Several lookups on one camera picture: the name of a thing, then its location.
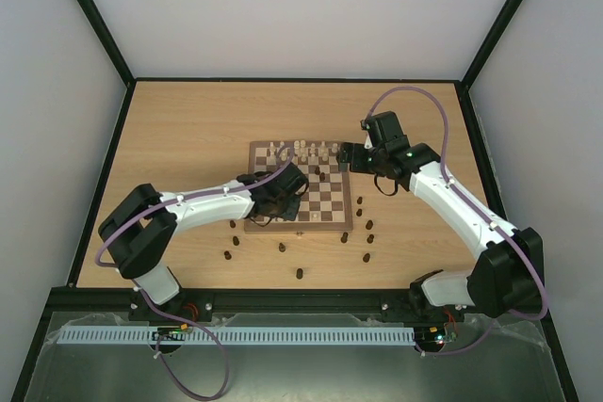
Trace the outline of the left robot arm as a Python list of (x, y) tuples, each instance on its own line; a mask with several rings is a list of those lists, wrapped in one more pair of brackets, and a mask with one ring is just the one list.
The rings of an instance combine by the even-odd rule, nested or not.
[(162, 263), (176, 234), (223, 220), (292, 221), (308, 186), (307, 177), (292, 163), (199, 191), (159, 192), (153, 185), (138, 185), (98, 228), (103, 246), (96, 264), (116, 268), (161, 306), (181, 292)]

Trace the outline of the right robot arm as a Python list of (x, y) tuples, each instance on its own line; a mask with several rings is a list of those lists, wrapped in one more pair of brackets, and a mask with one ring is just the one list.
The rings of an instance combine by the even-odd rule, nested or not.
[(394, 112), (369, 116), (361, 127), (366, 142), (343, 143), (339, 167), (387, 178), (424, 201), (475, 259), (468, 271), (435, 270), (413, 281), (411, 307), (417, 316), (429, 319), (444, 306), (460, 305), (496, 318), (542, 296), (544, 284), (531, 262), (542, 255), (537, 232), (519, 230), (489, 210), (448, 173), (442, 155), (429, 145), (411, 145)]

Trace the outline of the wooden chess board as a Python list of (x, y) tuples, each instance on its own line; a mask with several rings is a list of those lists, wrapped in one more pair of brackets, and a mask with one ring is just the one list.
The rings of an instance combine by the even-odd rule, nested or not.
[[(286, 140), (285, 146), (294, 149), (295, 140)], [(350, 177), (347, 172), (340, 172), (336, 155), (331, 148), (338, 141), (305, 139), (308, 158), (307, 162), (301, 161), (302, 152), (294, 152), (292, 163), (307, 177), (309, 187), (301, 196), (299, 213), (294, 221), (285, 221), (275, 218), (269, 221), (259, 217), (256, 221), (247, 219), (244, 223), (246, 233), (308, 233), (308, 232), (349, 232), (352, 229), (352, 201), (350, 196)], [(325, 141), (329, 148), (329, 160), (324, 162), (319, 155), (321, 142)], [(277, 149), (276, 158), (271, 160), (269, 144), (273, 142)], [(280, 141), (253, 141), (249, 150), (249, 171), (276, 170), (288, 158), (288, 151), (278, 154)], [(318, 147), (316, 160), (309, 162), (310, 145), (316, 142)], [(326, 174), (326, 181), (321, 182), (314, 173), (319, 166), (321, 172)], [(319, 220), (313, 220), (312, 214), (320, 213)]]

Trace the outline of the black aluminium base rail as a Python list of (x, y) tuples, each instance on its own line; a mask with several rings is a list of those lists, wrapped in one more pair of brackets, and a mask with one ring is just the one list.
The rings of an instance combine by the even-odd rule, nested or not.
[[(199, 323), (235, 314), (350, 314), (362, 320), (375, 318), (406, 326), (443, 324), (450, 317), (460, 320), (475, 308), (416, 309), (407, 290), (235, 290), (186, 289), (175, 300), (158, 307), (164, 313)], [(133, 321), (171, 324), (156, 314), (143, 296), (133, 289), (56, 287), (43, 309), (48, 318), (55, 313), (122, 313)]]

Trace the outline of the black enclosure frame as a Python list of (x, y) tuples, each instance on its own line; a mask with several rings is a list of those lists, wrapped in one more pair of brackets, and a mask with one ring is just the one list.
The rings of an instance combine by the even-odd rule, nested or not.
[(68, 278), (136, 78), (456, 80), (489, 199), (545, 239), (578, 398), (602, 397), (602, 0), (1, 0), (1, 397)]

